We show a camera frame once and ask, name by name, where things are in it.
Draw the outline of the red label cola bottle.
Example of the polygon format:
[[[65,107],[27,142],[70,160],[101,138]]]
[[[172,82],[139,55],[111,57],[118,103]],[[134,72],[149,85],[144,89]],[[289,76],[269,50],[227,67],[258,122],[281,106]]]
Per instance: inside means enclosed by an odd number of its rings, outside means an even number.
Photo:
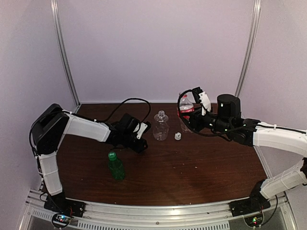
[[[188,113],[193,111],[194,111],[193,103],[189,100],[188,96],[184,94],[179,101],[179,109],[177,110],[178,114],[181,113],[182,117],[187,121],[189,121]],[[182,131],[185,133],[192,133],[192,131],[185,125],[185,123],[182,121],[179,115],[178,117]]]

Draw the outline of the white bottle cap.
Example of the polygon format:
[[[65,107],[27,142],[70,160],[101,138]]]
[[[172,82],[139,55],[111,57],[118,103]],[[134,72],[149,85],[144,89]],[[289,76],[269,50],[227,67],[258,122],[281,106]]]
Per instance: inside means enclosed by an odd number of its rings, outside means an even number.
[[[180,132],[175,133],[174,139],[175,140],[181,140],[182,134]]]

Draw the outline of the clear wide plastic bottle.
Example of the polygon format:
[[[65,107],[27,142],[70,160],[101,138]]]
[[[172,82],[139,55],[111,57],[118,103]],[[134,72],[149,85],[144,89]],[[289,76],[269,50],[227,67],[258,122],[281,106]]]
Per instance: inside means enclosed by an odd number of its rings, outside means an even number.
[[[165,111],[160,110],[154,116],[153,136],[158,141],[163,141],[167,138],[169,132],[168,116]]]

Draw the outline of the green bottle cap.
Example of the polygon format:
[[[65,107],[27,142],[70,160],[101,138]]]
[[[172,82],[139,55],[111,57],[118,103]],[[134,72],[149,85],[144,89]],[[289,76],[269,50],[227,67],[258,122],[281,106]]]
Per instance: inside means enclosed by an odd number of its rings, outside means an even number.
[[[108,158],[109,158],[110,161],[115,161],[117,159],[117,155],[116,155],[115,152],[109,152]]]

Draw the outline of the green plastic bottle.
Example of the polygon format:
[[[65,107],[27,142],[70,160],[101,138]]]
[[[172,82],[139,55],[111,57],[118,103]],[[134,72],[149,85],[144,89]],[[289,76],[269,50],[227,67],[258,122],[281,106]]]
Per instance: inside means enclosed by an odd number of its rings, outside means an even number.
[[[115,161],[108,159],[108,167],[115,180],[124,180],[125,170],[122,161],[117,157]]]

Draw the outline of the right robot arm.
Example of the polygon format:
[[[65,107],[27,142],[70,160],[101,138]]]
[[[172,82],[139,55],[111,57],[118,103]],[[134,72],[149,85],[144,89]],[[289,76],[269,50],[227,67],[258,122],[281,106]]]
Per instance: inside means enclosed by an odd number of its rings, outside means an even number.
[[[192,112],[179,114],[189,130],[206,136],[201,131],[211,130],[210,137],[224,137],[229,141],[251,147],[270,147],[301,155],[303,158],[282,173],[258,182],[246,200],[249,211],[257,211],[264,200],[278,193],[290,190],[300,184],[307,184],[307,133],[304,130],[270,125],[256,119],[241,117],[240,99],[231,94],[217,97],[218,109],[211,111],[211,103],[204,92],[193,93],[195,102],[200,104]]]

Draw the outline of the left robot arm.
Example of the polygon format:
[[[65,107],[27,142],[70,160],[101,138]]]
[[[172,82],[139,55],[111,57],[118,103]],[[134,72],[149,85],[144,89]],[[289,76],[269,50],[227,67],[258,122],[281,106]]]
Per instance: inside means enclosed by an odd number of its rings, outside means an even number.
[[[69,209],[68,200],[59,195],[63,188],[57,164],[57,152],[66,135],[93,139],[113,147],[123,146],[140,153],[148,148],[142,135],[150,128],[150,122],[142,122],[129,114],[110,124],[66,111],[57,103],[48,107],[32,124],[29,143],[47,192],[52,196],[51,206],[59,213]]]

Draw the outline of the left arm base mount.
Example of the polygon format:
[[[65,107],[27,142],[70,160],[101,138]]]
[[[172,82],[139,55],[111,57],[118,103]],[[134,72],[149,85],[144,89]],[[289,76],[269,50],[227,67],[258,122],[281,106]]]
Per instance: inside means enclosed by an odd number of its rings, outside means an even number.
[[[50,195],[45,185],[42,192],[47,195],[44,201],[44,209],[62,213],[70,217],[83,217],[85,203],[81,201],[67,199],[64,192],[57,195]]]

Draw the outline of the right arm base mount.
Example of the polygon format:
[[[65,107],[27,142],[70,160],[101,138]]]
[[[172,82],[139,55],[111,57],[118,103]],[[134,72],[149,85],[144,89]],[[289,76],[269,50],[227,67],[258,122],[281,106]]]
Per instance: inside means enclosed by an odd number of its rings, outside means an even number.
[[[262,211],[271,207],[270,202],[261,193],[264,180],[256,183],[248,198],[230,202],[229,206],[233,217]]]

